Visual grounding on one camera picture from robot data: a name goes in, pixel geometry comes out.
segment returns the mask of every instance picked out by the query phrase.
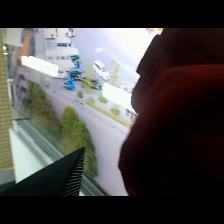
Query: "dark red sweater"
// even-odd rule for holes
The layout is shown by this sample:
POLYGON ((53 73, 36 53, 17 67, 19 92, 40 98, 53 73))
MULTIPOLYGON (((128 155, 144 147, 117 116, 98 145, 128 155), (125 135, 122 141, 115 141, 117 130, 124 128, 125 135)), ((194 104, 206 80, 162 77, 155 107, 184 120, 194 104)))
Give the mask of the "dark red sweater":
POLYGON ((129 195, 224 189, 224 29, 164 29, 137 72, 119 168, 129 195))

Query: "bush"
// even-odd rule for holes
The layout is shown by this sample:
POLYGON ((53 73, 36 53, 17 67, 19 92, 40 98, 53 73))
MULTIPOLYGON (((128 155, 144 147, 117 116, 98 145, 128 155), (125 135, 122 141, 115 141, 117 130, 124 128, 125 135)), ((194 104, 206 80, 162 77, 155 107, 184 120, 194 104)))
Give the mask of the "bush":
POLYGON ((79 98, 83 98, 83 93, 82 93, 81 90, 79 90, 79 91, 77 92, 77 96, 78 96, 79 98))
POLYGON ((102 96, 102 95, 99 95, 99 96, 98 96, 98 100, 99 100, 101 103, 107 103, 107 102, 108 102, 107 98, 105 98, 105 97, 102 96))
POLYGON ((120 115, 120 110, 115 107, 111 108, 110 111, 115 115, 120 115))
POLYGON ((87 100, 86 100, 86 104, 88 105, 91 105, 91 104, 94 104, 95 103, 95 100, 92 98, 92 97, 89 97, 87 100))

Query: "projected image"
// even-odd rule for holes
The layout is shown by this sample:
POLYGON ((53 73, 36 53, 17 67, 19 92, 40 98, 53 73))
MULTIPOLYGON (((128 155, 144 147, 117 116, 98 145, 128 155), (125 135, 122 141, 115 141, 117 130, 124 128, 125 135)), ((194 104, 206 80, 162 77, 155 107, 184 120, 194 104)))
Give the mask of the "projected image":
POLYGON ((17 107, 63 154, 85 147, 85 175, 110 195, 127 195, 119 152, 137 117, 135 71, 159 31, 35 28, 18 52, 17 107))

